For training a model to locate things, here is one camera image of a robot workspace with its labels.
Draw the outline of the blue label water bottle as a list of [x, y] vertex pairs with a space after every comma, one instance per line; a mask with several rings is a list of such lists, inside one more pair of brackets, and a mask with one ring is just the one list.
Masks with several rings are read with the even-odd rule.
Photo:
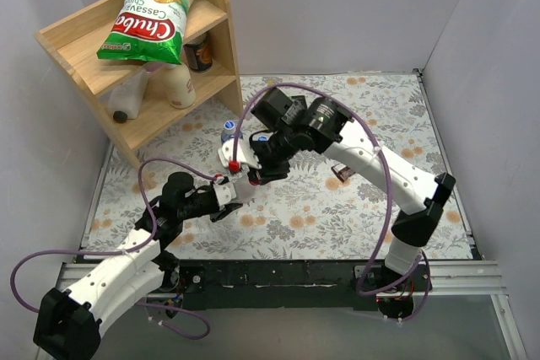
[[236, 134], [236, 130], [237, 130], [236, 121], [226, 121], [224, 123], [223, 129], [220, 135], [221, 143], [225, 143], [231, 138], [234, 138]]

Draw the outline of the red label water bottle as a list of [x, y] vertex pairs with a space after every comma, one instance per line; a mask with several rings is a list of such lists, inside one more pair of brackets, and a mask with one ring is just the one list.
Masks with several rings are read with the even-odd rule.
[[253, 185], [247, 175], [234, 179], [233, 186], [236, 194], [235, 201], [239, 203], [247, 203], [257, 192], [257, 185]]

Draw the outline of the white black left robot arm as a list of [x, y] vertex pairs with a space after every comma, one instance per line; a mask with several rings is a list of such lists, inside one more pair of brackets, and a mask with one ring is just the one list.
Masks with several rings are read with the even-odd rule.
[[173, 291], [180, 281], [178, 260], [167, 247], [188, 219], [218, 221], [241, 207], [241, 193], [224, 177], [195, 187], [186, 172], [170, 175], [119, 255], [105, 258], [64, 290], [52, 288], [41, 300], [34, 343], [55, 359], [90, 359], [109, 327], [146, 294]]

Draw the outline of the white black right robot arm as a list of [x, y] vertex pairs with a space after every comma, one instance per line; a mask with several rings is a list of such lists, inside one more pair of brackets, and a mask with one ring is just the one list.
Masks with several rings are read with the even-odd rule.
[[255, 185], [283, 180], [289, 161], [300, 151], [316, 152], [351, 169], [384, 191], [389, 205], [400, 211], [385, 221], [393, 240], [381, 278], [391, 290], [405, 288], [414, 262], [438, 225], [456, 180], [448, 173], [433, 175], [381, 145], [367, 125], [344, 103], [316, 91], [308, 103], [272, 85], [257, 93], [246, 111], [272, 134], [266, 142], [251, 142], [258, 168], [249, 179]]

